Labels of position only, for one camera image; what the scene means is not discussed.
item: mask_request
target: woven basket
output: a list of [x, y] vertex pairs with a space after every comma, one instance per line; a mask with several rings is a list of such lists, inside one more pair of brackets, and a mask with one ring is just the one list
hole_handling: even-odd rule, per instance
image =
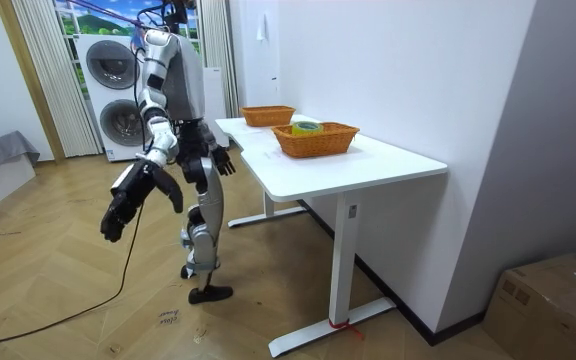
[[292, 125], [275, 126], [272, 132], [277, 136], [281, 150], [296, 157], [311, 157], [341, 154], [348, 151], [350, 141], [358, 128], [334, 122], [321, 123], [324, 131], [309, 135], [293, 135]]
[[241, 108], [248, 126], [275, 126], [290, 124], [295, 108], [290, 106], [258, 106]]

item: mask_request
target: desk top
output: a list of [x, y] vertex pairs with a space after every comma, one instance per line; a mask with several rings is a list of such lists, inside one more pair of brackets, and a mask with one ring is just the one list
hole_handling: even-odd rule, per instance
[[[295, 121], [318, 121], [293, 115]], [[335, 194], [441, 174], [446, 164], [357, 134], [345, 154], [296, 159], [281, 151], [270, 127], [250, 127], [244, 118], [217, 120], [242, 148], [241, 158], [276, 202]]]

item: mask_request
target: wooden trim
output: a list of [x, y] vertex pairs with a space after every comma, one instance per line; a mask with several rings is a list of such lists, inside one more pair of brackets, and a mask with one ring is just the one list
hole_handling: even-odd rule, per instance
[[50, 150], [52, 150], [52, 154], [55, 157], [55, 162], [60, 163], [66, 159], [64, 148], [61, 145], [55, 122], [53, 121], [50, 109], [48, 108], [46, 95], [44, 94], [44, 90], [41, 88], [39, 76], [37, 76], [37, 70], [32, 62], [32, 58], [30, 57], [30, 51], [28, 50], [28, 45], [24, 39], [11, 0], [0, 0], [0, 17], [1, 21], [4, 23], [4, 27], [6, 28], [6, 33], [8, 33], [8, 39], [10, 40], [12, 49], [17, 57], [17, 62], [19, 62], [19, 67], [21, 68], [21, 73], [26, 81], [30, 97], [35, 105], [37, 114], [39, 115], [39, 121], [41, 122], [41, 127], [44, 129], [44, 133], [48, 139]]

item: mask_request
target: washing machine door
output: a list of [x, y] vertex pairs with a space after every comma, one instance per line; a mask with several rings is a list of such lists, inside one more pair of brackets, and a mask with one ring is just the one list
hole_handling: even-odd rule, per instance
[[86, 63], [95, 80], [111, 89], [127, 89], [139, 78], [139, 67], [135, 74], [135, 57], [116, 41], [95, 43], [88, 49]]
[[[115, 100], [101, 111], [99, 125], [110, 140], [119, 145], [138, 146], [142, 144], [141, 117], [132, 100]], [[146, 128], [146, 142], [150, 141]]]

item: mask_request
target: green object in basket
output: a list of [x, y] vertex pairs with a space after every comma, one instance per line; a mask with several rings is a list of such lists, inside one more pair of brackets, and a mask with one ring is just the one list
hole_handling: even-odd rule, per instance
[[312, 121], [298, 121], [292, 124], [293, 135], [310, 135], [324, 131], [321, 124]]

